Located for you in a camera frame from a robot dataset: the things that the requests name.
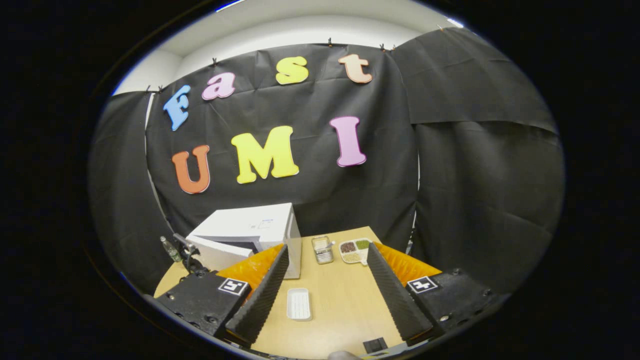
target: orange letter u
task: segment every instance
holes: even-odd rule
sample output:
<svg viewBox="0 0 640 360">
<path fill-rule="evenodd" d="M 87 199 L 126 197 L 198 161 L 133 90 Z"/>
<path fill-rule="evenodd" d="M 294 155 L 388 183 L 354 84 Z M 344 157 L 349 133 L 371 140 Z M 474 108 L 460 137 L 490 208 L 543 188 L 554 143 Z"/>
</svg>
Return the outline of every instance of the orange letter u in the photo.
<svg viewBox="0 0 640 360">
<path fill-rule="evenodd" d="M 208 145 L 200 145 L 193 149 L 193 154 L 198 160 L 198 169 L 200 171 L 200 179 L 192 181 L 189 177 L 189 169 L 187 168 L 187 158 L 189 152 L 182 151 L 173 155 L 171 161 L 175 165 L 175 174 L 178 177 L 178 183 L 182 191 L 186 193 L 201 193 L 209 187 L 211 178 L 209 177 L 209 162 L 207 161 Z"/>
</svg>

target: letter m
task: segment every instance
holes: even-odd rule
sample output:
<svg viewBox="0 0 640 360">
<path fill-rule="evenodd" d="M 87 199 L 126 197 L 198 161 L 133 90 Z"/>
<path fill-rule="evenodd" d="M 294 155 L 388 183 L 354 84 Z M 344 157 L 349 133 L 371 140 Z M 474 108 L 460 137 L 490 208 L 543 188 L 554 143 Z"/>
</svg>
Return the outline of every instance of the letter m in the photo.
<svg viewBox="0 0 640 360">
<path fill-rule="evenodd" d="M 251 165 L 266 179 L 269 175 L 269 167 L 273 160 L 273 177 L 293 176 L 299 172 L 296 164 L 293 163 L 291 155 L 291 142 L 289 137 L 293 133 L 291 126 L 278 126 L 271 129 L 264 148 L 250 133 L 236 135 L 231 139 L 231 144 L 238 151 L 238 165 L 240 174 L 237 177 L 238 183 L 246 184 L 255 181 L 256 176 L 251 170 Z"/>
</svg>

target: water bottle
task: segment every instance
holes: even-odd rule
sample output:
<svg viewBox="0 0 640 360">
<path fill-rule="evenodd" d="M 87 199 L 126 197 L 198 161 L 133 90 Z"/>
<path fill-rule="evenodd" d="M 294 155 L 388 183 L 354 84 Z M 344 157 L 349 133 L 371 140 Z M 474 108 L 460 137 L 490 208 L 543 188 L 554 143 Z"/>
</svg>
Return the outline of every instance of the water bottle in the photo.
<svg viewBox="0 0 640 360">
<path fill-rule="evenodd" d="M 160 241 L 162 242 L 162 246 L 164 247 L 166 253 L 169 254 L 169 256 L 171 256 L 171 258 L 176 263 L 179 263 L 180 261 L 182 261 L 182 258 L 180 258 L 180 254 L 178 253 L 178 250 L 176 250 L 173 244 L 166 241 L 166 238 L 164 236 L 160 236 Z"/>
</svg>

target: grains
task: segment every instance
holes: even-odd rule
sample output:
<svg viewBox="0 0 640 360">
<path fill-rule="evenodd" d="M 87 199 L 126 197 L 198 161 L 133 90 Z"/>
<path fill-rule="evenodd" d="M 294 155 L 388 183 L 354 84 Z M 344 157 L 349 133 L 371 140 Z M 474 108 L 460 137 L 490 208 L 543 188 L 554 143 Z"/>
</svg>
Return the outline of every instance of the grains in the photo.
<svg viewBox="0 0 640 360">
<path fill-rule="evenodd" d="M 360 261 L 360 255 L 356 252 L 352 252 L 350 254 L 344 254 L 342 256 L 345 261 Z"/>
<path fill-rule="evenodd" d="M 356 247 L 352 242 L 344 243 L 340 246 L 340 251 L 342 252 L 352 252 L 355 251 Z"/>
<path fill-rule="evenodd" d="M 356 246 L 358 247 L 358 249 L 368 249 L 369 240 L 358 240 L 356 241 Z"/>
</svg>

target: wooden table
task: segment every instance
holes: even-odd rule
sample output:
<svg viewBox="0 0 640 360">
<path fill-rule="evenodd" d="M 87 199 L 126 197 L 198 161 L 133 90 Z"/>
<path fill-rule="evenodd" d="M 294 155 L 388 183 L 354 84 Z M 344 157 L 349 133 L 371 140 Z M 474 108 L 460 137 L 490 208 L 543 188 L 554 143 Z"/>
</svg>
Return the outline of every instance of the wooden table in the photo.
<svg viewBox="0 0 640 360">
<path fill-rule="evenodd" d="M 360 263 L 343 262 L 337 248 L 342 241 L 368 238 L 380 242 L 378 237 L 368 226 L 325 235 L 336 242 L 333 262 L 318 265 L 311 246 L 313 236 L 302 238 L 300 278 L 282 281 L 252 349 L 300 359 L 326 359 L 338 350 L 363 355 L 363 341 L 384 338 L 388 347 L 403 342 L 371 271 Z M 162 295 L 186 274 L 180 263 L 174 264 L 154 296 Z M 309 290 L 311 321 L 287 317 L 287 291 L 292 288 Z"/>
</svg>

